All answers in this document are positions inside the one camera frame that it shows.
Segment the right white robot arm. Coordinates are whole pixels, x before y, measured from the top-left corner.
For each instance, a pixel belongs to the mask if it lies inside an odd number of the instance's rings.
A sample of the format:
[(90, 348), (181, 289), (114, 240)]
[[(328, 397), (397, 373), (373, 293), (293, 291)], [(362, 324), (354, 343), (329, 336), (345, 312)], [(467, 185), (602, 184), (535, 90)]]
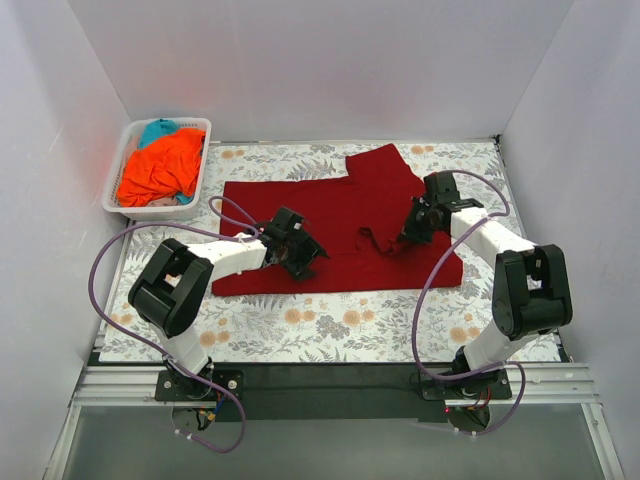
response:
[(400, 237), (427, 244), (445, 233), (451, 246), (427, 280), (433, 282), (460, 245), (466, 245), (494, 273), (490, 323), (460, 348), (443, 373), (416, 364), (428, 399), (487, 398), (508, 386), (508, 360), (528, 343), (569, 324), (573, 306), (565, 255), (554, 244), (538, 245), (500, 223), (510, 211), (490, 213), (477, 200), (462, 198), (456, 171), (425, 177), (425, 192), (412, 200)]

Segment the dark red t-shirt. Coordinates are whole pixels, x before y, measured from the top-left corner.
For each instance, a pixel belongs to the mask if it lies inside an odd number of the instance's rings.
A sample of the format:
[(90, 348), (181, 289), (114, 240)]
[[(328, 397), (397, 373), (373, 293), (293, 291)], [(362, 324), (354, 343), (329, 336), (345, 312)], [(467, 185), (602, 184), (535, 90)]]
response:
[(388, 144), (346, 159), (347, 176), (326, 180), (228, 182), (224, 195), (258, 221), (287, 207), (305, 219), (306, 229), (327, 251), (311, 266), (311, 279), (296, 281), (282, 266), (216, 280), (212, 292), (228, 297), (420, 289), (449, 248), (438, 232), (429, 244), (398, 236), (413, 198), (424, 184)]

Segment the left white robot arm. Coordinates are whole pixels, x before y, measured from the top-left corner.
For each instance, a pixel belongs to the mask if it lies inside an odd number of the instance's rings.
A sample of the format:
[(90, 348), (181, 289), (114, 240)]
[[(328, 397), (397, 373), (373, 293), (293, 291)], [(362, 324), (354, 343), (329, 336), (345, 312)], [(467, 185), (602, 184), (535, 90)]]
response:
[(246, 271), (281, 266), (294, 280), (315, 273), (312, 262), (327, 251), (303, 228), (304, 218), (280, 208), (268, 222), (251, 219), (234, 236), (186, 245), (174, 238), (155, 250), (128, 294), (165, 351), (171, 383), (193, 400), (213, 397), (213, 361), (200, 345), (194, 322), (212, 284)]

